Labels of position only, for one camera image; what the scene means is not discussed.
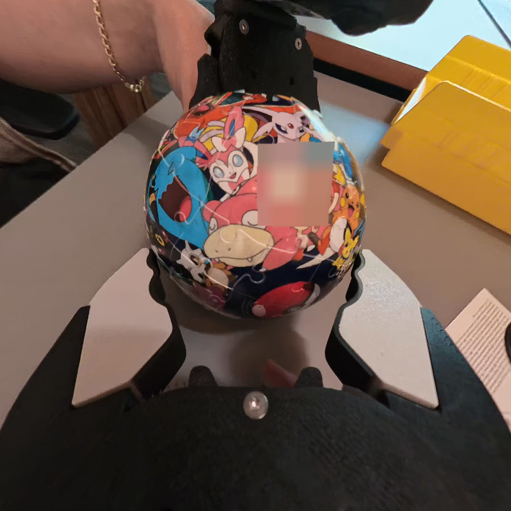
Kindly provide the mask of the yellow plastic bin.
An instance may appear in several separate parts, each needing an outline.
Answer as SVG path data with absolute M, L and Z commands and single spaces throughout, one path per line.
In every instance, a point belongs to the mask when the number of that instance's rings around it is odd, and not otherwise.
M 382 166 L 510 234 L 510 108 L 423 79 L 381 141 Z
M 441 82 L 510 108 L 510 50 L 471 35 L 464 36 L 425 74 L 402 105 L 392 124 L 410 111 Z

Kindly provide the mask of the person's right hand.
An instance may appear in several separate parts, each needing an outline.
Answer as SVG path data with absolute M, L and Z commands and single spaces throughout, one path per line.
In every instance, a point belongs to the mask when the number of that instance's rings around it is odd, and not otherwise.
M 272 388 L 293 388 L 298 378 L 271 359 L 265 361 L 262 377 L 265 386 Z

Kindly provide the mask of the colourful puzzle ball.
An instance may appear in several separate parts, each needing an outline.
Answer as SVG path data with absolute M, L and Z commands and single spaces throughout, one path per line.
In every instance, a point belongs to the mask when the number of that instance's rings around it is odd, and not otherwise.
M 304 161 L 299 150 L 324 143 L 333 145 L 325 223 L 262 223 L 261 150 Z M 232 318 L 285 316 L 322 299 L 354 265 L 366 224 L 359 166 L 321 114 L 294 98 L 244 90 L 201 100 L 166 131 L 144 212 L 162 274 Z

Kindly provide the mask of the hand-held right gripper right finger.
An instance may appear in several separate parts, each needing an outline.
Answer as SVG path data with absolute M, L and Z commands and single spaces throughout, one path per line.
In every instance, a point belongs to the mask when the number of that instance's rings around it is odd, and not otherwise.
M 346 302 L 335 317 L 325 358 L 343 387 L 378 397 L 390 392 L 438 406 L 421 304 L 368 249 L 356 257 Z

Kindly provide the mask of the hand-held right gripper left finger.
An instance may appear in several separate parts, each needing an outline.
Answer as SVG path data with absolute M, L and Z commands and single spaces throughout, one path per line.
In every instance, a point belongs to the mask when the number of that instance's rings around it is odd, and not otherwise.
M 90 301 L 72 404 L 121 390 L 146 401 L 165 390 L 186 353 L 156 256 L 143 248 Z

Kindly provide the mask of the person's left forearm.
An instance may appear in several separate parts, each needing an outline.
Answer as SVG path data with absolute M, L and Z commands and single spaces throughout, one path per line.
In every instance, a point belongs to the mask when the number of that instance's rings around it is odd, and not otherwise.
M 163 70 L 148 1 L 100 1 L 119 71 L 131 81 Z M 119 82 L 93 1 L 1 1 L 1 79 L 51 93 Z

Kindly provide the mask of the person's left hand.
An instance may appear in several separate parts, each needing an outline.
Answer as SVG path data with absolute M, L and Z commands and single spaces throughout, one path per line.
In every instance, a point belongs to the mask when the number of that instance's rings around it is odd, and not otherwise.
M 151 11 L 156 42 L 152 72 L 167 75 L 187 111 L 197 87 L 197 63 L 211 52 L 204 35 L 214 16 L 198 1 L 151 1 Z

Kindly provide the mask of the white instruction leaflet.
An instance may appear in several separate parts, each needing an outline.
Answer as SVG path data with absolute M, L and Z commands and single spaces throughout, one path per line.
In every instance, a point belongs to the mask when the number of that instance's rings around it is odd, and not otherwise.
M 446 327 L 510 428 L 510 357 L 505 334 L 510 310 L 482 289 Z

